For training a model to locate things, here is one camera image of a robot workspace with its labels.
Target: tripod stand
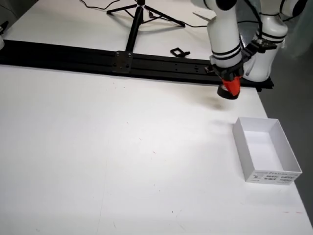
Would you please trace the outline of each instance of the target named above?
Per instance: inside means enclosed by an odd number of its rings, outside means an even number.
[[[136,9],[136,13],[135,13],[135,16],[133,16],[130,12],[128,12],[128,9],[132,9],[132,8],[137,8]],[[151,20],[148,20],[148,21],[143,21],[143,11],[144,11],[144,8],[147,9],[148,11],[152,12],[152,13],[155,13],[155,14],[158,14],[159,17],[155,17]],[[126,46],[126,51],[133,51],[134,50],[134,46],[135,46],[135,42],[136,42],[136,37],[137,37],[137,34],[138,34],[138,30],[139,30],[139,27],[141,24],[145,24],[147,22],[151,22],[151,21],[154,21],[156,19],[160,19],[160,18],[163,18],[163,19],[166,19],[168,21],[172,21],[176,24],[179,24],[181,27],[186,27],[186,25],[181,22],[181,21],[178,21],[170,16],[167,16],[165,14],[163,14],[162,12],[159,12],[149,6],[146,5],[146,1],[145,0],[137,0],[137,4],[134,4],[134,5],[131,5],[131,6],[125,6],[125,7],[120,7],[120,8],[117,8],[117,9],[114,9],[114,10],[109,10],[107,11],[107,14],[111,15],[113,12],[118,12],[118,11],[126,11],[127,14],[129,14],[131,17],[133,17],[133,25],[132,25],[132,28],[131,28],[131,31],[129,33],[129,38],[128,38],[128,42],[127,42],[127,46]]]

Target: open cardboard box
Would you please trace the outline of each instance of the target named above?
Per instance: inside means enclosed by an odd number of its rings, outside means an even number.
[[[247,182],[290,185],[301,175],[277,119],[240,117],[233,134]]]

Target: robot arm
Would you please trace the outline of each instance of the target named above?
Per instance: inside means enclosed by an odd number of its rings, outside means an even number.
[[[222,79],[218,94],[236,99],[240,92],[240,78],[262,82],[268,79],[271,65],[283,42],[288,28],[279,14],[297,16],[307,0],[260,0],[262,29],[254,40],[241,48],[237,17],[237,0],[192,0],[193,4],[215,11],[216,18],[208,24],[213,55],[214,72]]]

